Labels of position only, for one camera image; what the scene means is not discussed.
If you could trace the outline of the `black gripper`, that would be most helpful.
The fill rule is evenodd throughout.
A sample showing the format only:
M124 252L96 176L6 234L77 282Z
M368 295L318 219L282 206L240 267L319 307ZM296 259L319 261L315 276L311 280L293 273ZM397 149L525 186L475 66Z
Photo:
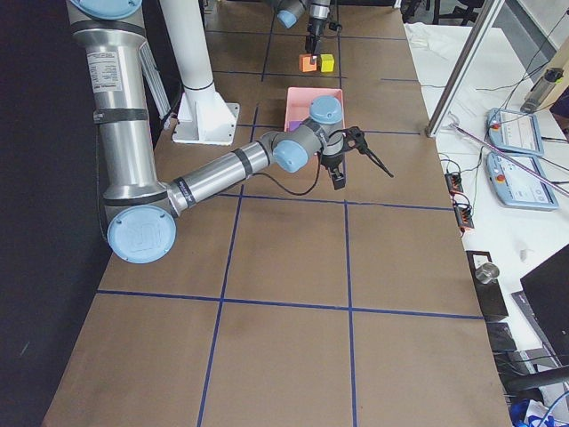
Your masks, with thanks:
M328 171L334 190L344 189L346 177L340 169L345 154L353 149L360 154L367 156L374 165L378 166L390 178L394 174L384 165L379 157L365 146L365 133L357 126L340 129L329 135L329 144L323 149L320 156L321 165Z
M321 52L321 36L325 31L327 18L309 17L308 35L305 38L305 53L317 56Z

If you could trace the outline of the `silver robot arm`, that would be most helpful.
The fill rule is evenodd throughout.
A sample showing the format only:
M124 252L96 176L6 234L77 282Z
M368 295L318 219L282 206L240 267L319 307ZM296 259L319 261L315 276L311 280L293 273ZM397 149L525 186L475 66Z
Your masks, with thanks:
M367 145L357 126L341 129L343 107L324 95L309 104L308 117L292 131L271 131L171 182L156 174L143 58L148 48L143 1L66 1L70 29L83 46L96 109L93 122L102 141L109 186L102 196L107 218L103 231L113 252L131 263L165 256L176 238L174 218L199 202L253 176L265 176L294 196L316 186L321 165L334 189L345 187L341 170L345 153L356 149L389 177L394 175ZM198 1L159 1L181 77L178 117L187 132L184 143L230 145L239 105L217 92ZM262 170L276 163L296 173L318 159L314 183L304 192L286 189Z
M312 56L321 53L321 37L324 34L325 25L329 21L329 0L268 0L266 4L271 7L281 24L286 28L293 27L304 12L309 12L305 52Z

